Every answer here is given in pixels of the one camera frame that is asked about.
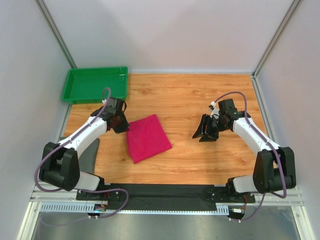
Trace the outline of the magenta t shirt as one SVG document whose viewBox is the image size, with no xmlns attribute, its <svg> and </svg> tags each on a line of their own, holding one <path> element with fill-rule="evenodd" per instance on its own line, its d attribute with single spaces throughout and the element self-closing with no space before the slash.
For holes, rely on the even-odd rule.
<svg viewBox="0 0 320 240">
<path fill-rule="evenodd" d="M 128 154 L 134 164 L 172 148 L 156 114 L 132 121 L 126 132 Z"/>
</svg>

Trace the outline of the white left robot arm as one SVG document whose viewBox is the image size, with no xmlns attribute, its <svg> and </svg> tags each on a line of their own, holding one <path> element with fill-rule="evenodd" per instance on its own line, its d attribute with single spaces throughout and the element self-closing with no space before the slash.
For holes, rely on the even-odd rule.
<svg viewBox="0 0 320 240">
<path fill-rule="evenodd" d="M 110 97 L 102 103 L 103 106 L 92 112 L 73 134 L 58 143 L 45 145 L 34 177 L 36 186 L 43 192 L 77 189 L 86 191 L 94 201 L 105 196 L 102 178 L 81 171 L 79 158 L 98 137 L 110 130 L 116 134 L 125 133 L 130 124 L 125 116 L 127 103 L 124 100 Z"/>
</svg>

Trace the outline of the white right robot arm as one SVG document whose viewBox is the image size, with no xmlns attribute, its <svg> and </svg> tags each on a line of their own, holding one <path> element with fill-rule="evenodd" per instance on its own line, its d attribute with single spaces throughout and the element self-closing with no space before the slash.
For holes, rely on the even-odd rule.
<svg viewBox="0 0 320 240">
<path fill-rule="evenodd" d="M 228 179 L 225 196 L 231 202 L 244 193 L 276 193 L 296 187 L 295 155 L 290 147 L 272 141 L 246 111 L 239 111 L 232 99 L 212 102 L 210 114 L 203 114 L 193 135 L 200 142 L 215 142 L 223 131 L 236 133 L 256 156 L 253 173 Z"/>
</svg>

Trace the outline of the folded grey t shirt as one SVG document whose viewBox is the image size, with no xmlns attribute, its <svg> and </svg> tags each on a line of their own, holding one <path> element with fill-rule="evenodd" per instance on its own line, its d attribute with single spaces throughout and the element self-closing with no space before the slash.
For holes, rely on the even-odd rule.
<svg viewBox="0 0 320 240">
<path fill-rule="evenodd" d="M 100 139 L 96 138 L 82 153 L 78 154 L 79 170 L 94 174 Z"/>
</svg>

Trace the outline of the green plastic tray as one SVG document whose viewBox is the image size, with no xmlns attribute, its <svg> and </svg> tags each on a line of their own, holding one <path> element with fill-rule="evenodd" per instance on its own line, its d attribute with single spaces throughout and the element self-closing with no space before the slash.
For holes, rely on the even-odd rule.
<svg viewBox="0 0 320 240">
<path fill-rule="evenodd" d="M 112 97 L 125 100 L 128 73 L 126 66 L 70 69 L 66 76 L 62 100 L 70 105 L 99 103 L 106 87 L 111 89 Z"/>
</svg>

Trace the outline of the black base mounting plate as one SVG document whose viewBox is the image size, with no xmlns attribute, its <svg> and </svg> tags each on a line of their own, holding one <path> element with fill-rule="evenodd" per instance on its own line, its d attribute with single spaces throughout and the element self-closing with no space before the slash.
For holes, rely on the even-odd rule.
<svg viewBox="0 0 320 240">
<path fill-rule="evenodd" d="M 256 202 L 253 193 L 237 193 L 227 185 L 203 184 L 138 184 L 111 183 L 101 184 L 94 193 L 82 190 L 76 195 L 77 200 L 84 201 L 123 201 L 126 190 L 130 200 L 200 200 L 211 203 L 253 204 Z"/>
</svg>

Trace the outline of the aluminium front frame rail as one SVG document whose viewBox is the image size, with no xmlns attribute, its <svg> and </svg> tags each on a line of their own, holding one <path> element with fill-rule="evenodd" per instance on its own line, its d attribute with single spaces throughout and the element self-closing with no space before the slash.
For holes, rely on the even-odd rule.
<svg viewBox="0 0 320 240">
<path fill-rule="evenodd" d="M 251 222 L 263 207 L 289 207 L 299 236 L 315 238 L 298 188 L 280 193 L 256 190 L 237 192 L 230 181 L 225 185 L 108 183 L 95 192 L 73 189 L 54 192 L 41 183 L 35 187 L 22 221 L 18 239 L 29 240 L 40 212 L 103 214 L 216 215 L 232 222 Z"/>
</svg>

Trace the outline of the right aluminium corner post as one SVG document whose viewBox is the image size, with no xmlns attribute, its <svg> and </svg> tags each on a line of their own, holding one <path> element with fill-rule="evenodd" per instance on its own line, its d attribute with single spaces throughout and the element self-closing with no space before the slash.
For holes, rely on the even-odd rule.
<svg viewBox="0 0 320 240">
<path fill-rule="evenodd" d="M 299 8 L 302 0 L 292 0 L 287 11 L 285 12 L 280 24 L 278 25 L 275 33 L 273 34 L 269 44 L 267 45 L 263 55 L 261 56 L 260 60 L 258 61 L 254 71 L 252 72 L 252 77 L 255 79 L 263 69 L 266 61 L 268 60 L 269 56 L 271 55 L 273 49 L 276 47 L 277 43 L 281 39 L 283 33 L 285 32 L 288 24 L 290 23 L 293 15 Z"/>
</svg>

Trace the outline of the aluminium corner post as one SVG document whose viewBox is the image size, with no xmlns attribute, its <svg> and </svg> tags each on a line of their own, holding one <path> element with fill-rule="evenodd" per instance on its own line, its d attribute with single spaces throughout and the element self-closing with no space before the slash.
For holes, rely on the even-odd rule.
<svg viewBox="0 0 320 240">
<path fill-rule="evenodd" d="M 37 5 L 37 7 L 39 8 L 43 18 L 45 19 L 47 26 L 49 27 L 50 31 L 52 32 L 56 42 L 58 43 L 62 54 L 64 55 L 67 63 L 69 64 L 71 69 L 76 69 L 77 65 L 63 39 L 62 34 L 60 33 L 55 20 L 52 16 L 52 14 L 50 13 L 49 8 L 47 7 L 46 3 L 44 0 L 35 0 L 34 1 Z"/>
<path fill-rule="evenodd" d="M 292 0 L 287 11 L 285 12 L 280 24 L 278 25 L 275 33 L 273 34 L 269 44 L 267 45 L 263 55 L 261 56 L 260 60 L 258 61 L 254 71 L 252 72 L 252 77 L 255 79 L 263 69 L 266 61 L 268 60 L 269 56 L 271 55 L 273 49 L 276 47 L 277 43 L 281 39 L 283 33 L 285 32 L 288 24 L 290 23 L 293 15 L 299 8 L 302 0 Z"/>
</svg>

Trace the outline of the left aluminium corner post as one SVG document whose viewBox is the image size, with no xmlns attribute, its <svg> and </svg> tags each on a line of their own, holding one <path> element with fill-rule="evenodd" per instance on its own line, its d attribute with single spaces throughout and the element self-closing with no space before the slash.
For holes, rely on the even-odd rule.
<svg viewBox="0 0 320 240">
<path fill-rule="evenodd" d="M 60 33 L 55 20 L 52 16 L 52 14 L 50 13 L 49 8 L 47 7 L 46 3 L 44 0 L 35 0 L 34 1 L 37 5 L 37 7 L 39 8 L 43 18 L 45 19 L 47 26 L 49 27 L 50 31 L 52 32 L 56 42 L 58 43 L 62 54 L 64 55 L 67 63 L 69 64 L 71 69 L 76 69 L 77 65 L 63 39 L 62 34 Z"/>
</svg>

